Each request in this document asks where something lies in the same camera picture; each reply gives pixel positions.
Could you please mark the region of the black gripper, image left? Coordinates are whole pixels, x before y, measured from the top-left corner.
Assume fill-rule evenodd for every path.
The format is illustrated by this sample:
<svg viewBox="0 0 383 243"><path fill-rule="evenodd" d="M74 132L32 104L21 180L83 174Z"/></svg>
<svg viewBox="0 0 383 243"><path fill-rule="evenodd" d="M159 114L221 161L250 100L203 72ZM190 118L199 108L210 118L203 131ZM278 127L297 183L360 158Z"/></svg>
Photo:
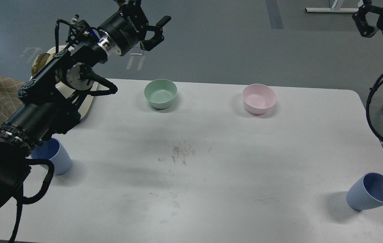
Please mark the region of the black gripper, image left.
<svg viewBox="0 0 383 243"><path fill-rule="evenodd" d="M118 10L98 27L101 36L108 36L113 41L114 54L124 56L139 41L142 50L151 51L165 40L163 27L171 16L164 16L155 26L150 26L141 0L114 0L114 3ZM147 32L153 32L153 37L145 39Z"/></svg>

